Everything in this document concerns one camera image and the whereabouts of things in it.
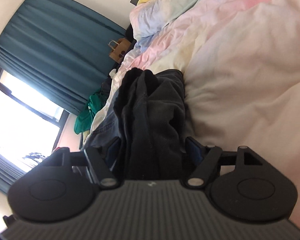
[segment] blue fabric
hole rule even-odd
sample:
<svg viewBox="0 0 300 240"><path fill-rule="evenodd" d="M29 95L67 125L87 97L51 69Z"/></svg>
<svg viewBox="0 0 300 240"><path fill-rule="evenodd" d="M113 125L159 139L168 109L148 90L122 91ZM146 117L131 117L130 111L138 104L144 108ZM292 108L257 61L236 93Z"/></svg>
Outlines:
<svg viewBox="0 0 300 240"><path fill-rule="evenodd" d="M26 174L0 154L0 191L7 194L10 186Z"/></svg>
<svg viewBox="0 0 300 240"><path fill-rule="evenodd" d="M0 67L73 114L111 71L125 30L73 0L25 0L0 36Z"/></svg>

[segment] window frame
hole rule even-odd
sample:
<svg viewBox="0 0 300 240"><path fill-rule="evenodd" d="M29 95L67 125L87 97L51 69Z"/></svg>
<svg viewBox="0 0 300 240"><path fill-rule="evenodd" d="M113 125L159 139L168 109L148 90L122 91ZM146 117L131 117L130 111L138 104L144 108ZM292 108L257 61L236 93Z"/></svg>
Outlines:
<svg viewBox="0 0 300 240"><path fill-rule="evenodd" d="M0 68L0 78L1 78L2 73L3 73L3 69ZM1 82L0 82L0 91L2 93L4 93L5 95L7 95L8 97L10 97L11 99L13 99L14 101L16 101L17 103L19 103L20 105L22 105L25 108L27 108L28 110L30 110L32 113L38 115L42 119L44 119L44 120L56 125L57 127L59 127L59 132L58 132L58 135L57 135L56 140L54 142L53 149L51 149L51 151L54 150L57 147L58 142L60 140L61 134L63 132L66 121L67 121L68 116L69 116L69 112L67 112L66 110L63 110L63 112L61 114L61 117L60 117L60 120L57 121L56 118L51 118L51 117L41 113L40 111L35 110L31 106L29 106L26 103L22 102L20 99L16 98L14 95L12 95L12 91L10 89L8 89L5 85L3 85Z"/></svg>

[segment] brown paper bag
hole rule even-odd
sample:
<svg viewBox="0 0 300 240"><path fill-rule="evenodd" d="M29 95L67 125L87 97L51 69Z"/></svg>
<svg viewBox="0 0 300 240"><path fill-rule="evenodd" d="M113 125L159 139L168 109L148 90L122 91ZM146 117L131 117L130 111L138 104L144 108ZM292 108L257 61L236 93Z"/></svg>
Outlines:
<svg viewBox="0 0 300 240"><path fill-rule="evenodd" d="M126 51L130 47L130 44L131 42L126 38L121 38L118 41L110 41L108 46L112 49L112 51L109 53L109 57L120 63L123 56L126 54Z"/></svg>

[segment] pastel bedsheet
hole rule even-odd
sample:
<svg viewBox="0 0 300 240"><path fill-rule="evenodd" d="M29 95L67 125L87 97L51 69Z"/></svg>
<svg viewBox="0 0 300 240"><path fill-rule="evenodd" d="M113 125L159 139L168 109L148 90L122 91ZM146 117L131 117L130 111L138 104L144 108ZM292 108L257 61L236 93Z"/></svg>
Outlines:
<svg viewBox="0 0 300 240"><path fill-rule="evenodd" d="M127 54L109 102L132 67L181 70L185 136L224 150L248 145L268 160L298 188L291 219L300 227L300 0L199 0L144 53Z"/></svg>

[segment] ribbed gray surface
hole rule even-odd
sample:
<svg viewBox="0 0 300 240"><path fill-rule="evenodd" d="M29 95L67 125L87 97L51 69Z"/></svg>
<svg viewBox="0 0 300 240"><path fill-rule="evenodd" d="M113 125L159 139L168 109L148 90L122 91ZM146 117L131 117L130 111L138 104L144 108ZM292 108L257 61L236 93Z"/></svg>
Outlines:
<svg viewBox="0 0 300 240"><path fill-rule="evenodd" d="M178 181L127 181L103 191L76 218L55 224L15 222L8 240L299 240L287 220L250 225L217 212L204 193Z"/></svg>

